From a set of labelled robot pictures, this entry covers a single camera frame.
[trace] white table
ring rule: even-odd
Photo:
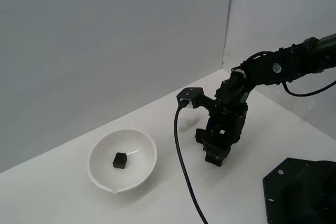
[[[189,87],[213,96],[228,73],[217,71]],[[173,137],[178,91],[0,174],[0,223],[201,223],[180,168]],[[336,141],[257,91],[241,140],[216,167],[204,161],[195,129],[207,112],[180,132],[192,185],[209,223],[266,224],[262,178],[286,157],[336,161]],[[158,147],[156,167],[139,188],[112,194],[96,187],[86,171],[93,144],[120,127],[149,133]]]

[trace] black cube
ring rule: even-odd
[[[125,165],[127,162],[127,154],[118,152],[116,157],[113,160],[113,167],[119,169],[125,169]]]

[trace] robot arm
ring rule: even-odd
[[[215,100],[205,96],[202,88],[186,88],[177,95],[177,100],[180,106],[187,100],[188,106],[203,106],[209,111],[207,127],[196,130],[196,141],[203,144],[205,160],[221,166],[232,144],[240,139],[248,110],[246,100],[255,86],[282,83],[291,93],[286,82],[333,67],[336,67],[336,34],[320,40],[309,38],[276,52],[252,55],[232,69],[230,78],[216,91]]]

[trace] black cable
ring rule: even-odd
[[[193,191],[193,188],[191,186],[191,183],[190,183],[190,180],[189,180],[189,177],[188,177],[188,173],[187,173],[187,170],[185,169],[185,166],[184,166],[184,162],[183,162],[183,158],[182,158],[182,154],[181,154],[181,150],[180,150],[180,145],[178,144],[178,137],[177,137],[177,119],[178,119],[178,114],[180,113],[180,111],[186,107],[188,105],[188,100],[186,100],[185,103],[182,103],[180,104],[180,106],[178,106],[177,108],[177,111],[176,111],[176,114],[175,114],[175,119],[174,119],[174,137],[175,137],[175,144],[176,144],[176,150],[177,150],[177,155],[179,156],[179,160],[180,160],[180,164],[181,164],[181,167],[182,167],[182,171],[183,171],[183,175],[184,175],[184,178],[185,178],[185,181],[187,182],[187,185],[188,185],[188,189],[189,189],[189,192],[190,192],[190,195],[191,195],[191,198],[193,200],[193,203],[196,207],[196,210],[199,214],[199,216],[201,217],[202,221],[204,224],[208,224],[207,220],[205,219],[198,203],[197,203],[197,200],[196,200],[196,197],[195,197],[195,194],[194,194],[194,191]]]
[[[285,82],[282,83],[283,88],[285,89],[285,91],[287,93],[289,93],[290,95],[294,96],[294,97],[309,97],[311,95],[315,95],[315,94],[321,93],[321,92],[327,90],[328,88],[331,88],[335,84],[336,84],[336,81],[334,81],[334,82],[330,83],[329,85],[325,86],[324,88],[319,89],[319,90],[314,91],[314,92],[310,92],[310,93],[307,93],[307,94],[295,94],[295,93],[292,93],[292,92],[289,91],[289,89],[287,87],[287,84]]]

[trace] white backdrop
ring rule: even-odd
[[[220,69],[229,0],[0,0],[0,172]]]
[[[334,34],[335,17],[335,0],[231,0],[223,68],[238,66],[259,51],[276,51],[309,37]],[[336,69],[305,76],[289,84],[289,88],[310,92],[334,80]],[[257,90],[336,138],[336,88],[311,98],[291,97],[282,86],[259,86]]]

